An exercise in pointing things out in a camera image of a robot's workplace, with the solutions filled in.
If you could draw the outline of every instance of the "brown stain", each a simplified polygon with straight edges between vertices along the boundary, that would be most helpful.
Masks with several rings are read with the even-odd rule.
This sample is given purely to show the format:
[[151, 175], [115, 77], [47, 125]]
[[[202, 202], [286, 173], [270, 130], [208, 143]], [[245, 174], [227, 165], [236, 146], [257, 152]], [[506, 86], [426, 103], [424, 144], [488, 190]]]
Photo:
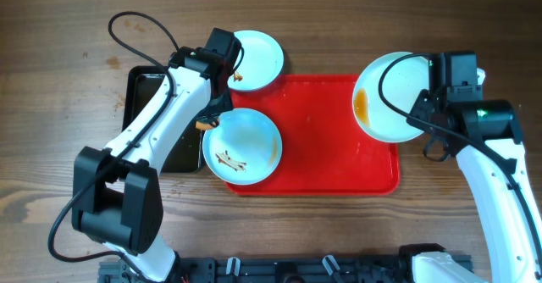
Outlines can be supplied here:
[[126, 104], [126, 97], [124, 97], [120, 93], [117, 93], [117, 96], [119, 97], [119, 101], [113, 106], [113, 108], [115, 108], [115, 112], [117, 111], [117, 109], [123, 108]]
[[271, 158], [269, 158], [268, 167], [274, 164], [274, 160], [277, 158], [278, 153], [279, 143], [277, 142], [277, 138], [273, 137], [273, 151], [271, 151]]
[[369, 124], [369, 99], [367, 98], [367, 93], [365, 92], [365, 89], [360, 89], [356, 97], [354, 98], [354, 113], [356, 114], [356, 118], [358, 118], [362, 123], [364, 123], [366, 126], [370, 126]]
[[111, 69], [116, 69], [116, 70], [120, 69], [120, 62], [119, 62], [119, 58], [117, 57], [108, 58], [105, 62], [108, 63]]
[[138, 30], [138, 31], [141, 32], [141, 33], [147, 32], [147, 30], [145, 30], [145, 28], [143, 28], [143, 27], [140, 26], [139, 24], [135, 25], [134, 29]]

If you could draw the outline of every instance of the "wooden table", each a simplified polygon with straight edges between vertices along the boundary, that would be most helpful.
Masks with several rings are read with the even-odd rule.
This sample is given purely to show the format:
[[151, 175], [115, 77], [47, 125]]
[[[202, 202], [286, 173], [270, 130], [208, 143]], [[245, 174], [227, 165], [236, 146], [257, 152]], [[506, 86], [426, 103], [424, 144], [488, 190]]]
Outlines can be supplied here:
[[[119, 131], [128, 71], [145, 61], [108, 35], [109, 18], [135, 10], [161, 20], [180, 45], [213, 27], [265, 31], [285, 50], [285, 72], [359, 74], [394, 51], [473, 49], [485, 97], [520, 114], [534, 194], [542, 196], [542, 0], [0, 0], [0, 282], [93, 282], [97, 261], [51, 258], [46, 239], [71, 197], [75, 155]], [[121, 38], [165, 62], [167, 38], [143, 19]], [[162, 233], [181, 257], [393, 253], [437, 242], [473, 255], [490, 277], [473, 197], [454, 160], [435, 164], [428, 138], [400, 145], [402, 181], [385, 197], [237, 197], [208, 170], [161, 179]], [[71, 256], [103, 247], [65, 222]]]

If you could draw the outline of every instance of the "red placemat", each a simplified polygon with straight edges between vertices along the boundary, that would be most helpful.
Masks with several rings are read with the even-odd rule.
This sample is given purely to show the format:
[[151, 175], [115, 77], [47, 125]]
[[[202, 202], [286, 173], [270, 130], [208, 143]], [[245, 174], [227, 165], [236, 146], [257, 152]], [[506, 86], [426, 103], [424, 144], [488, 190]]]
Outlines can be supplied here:
[[358, 75], [281, 75], [256, 92], [232, 92], [279, 128], [282, 158], [266, 179], [226, 183], [240, 195], [383, 195], [399, 185], [396, 144], [376, 141], [352, 111]]

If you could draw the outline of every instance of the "plate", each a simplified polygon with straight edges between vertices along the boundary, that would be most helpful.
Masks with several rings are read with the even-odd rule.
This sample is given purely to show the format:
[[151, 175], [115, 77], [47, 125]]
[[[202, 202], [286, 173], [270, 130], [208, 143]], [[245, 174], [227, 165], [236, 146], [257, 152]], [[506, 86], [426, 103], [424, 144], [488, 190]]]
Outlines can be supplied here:
[[[236, 108], [220, 115], [220, 125], [203, 136], [203, 156], [211, 171], [235, 185], [266, 179], [279, 165], [282, 139], [265, 114]], [[224, 158], [235, 161], [233, 167]]]
[[[423, 133], [386, 106], [379, 96], [380, 76], [393, 61], [407, 54], [411, 53], [390, 53], [373, 61], [359, 76], [354, 87], [352, 109], [357, 123], [369, 136], [382, 142], [405, 142]], [[366, 92], [368, 123], [356, 115], [356, 99], [361, 89]], [[388, 101], [407, 113], [410, 113], [422, 89], [429, 89], [429, 67], [428, 61], [421, 57], [396, 64], [386, 75], [382, 87]]]
[[285, 56], [282, 48], [271, 36], [258, 31], [237, 31], [235, 33], [245, 51], [237, 73], [243, 77], [228, 79], [228, 86], [239, 92], [251, 92], [271, 83], [282, 70]]

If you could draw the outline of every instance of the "black tray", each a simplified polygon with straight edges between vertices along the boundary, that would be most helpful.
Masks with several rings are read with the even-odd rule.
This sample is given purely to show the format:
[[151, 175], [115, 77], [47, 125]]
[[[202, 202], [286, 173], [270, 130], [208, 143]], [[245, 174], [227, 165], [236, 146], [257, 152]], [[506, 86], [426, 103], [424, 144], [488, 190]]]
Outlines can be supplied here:
[[[152, 96], [162, 84], [163, 78], [164, 74], [154, 66], [136, 66], [130, 70], [122, 130], [125, 130], [151, 101]], [[163, 164], [162, 172], [195, 173], [202, 168], [203, 131], [198, 130], [195, 124], [196, 121], [192, 121], [175, 143]]]

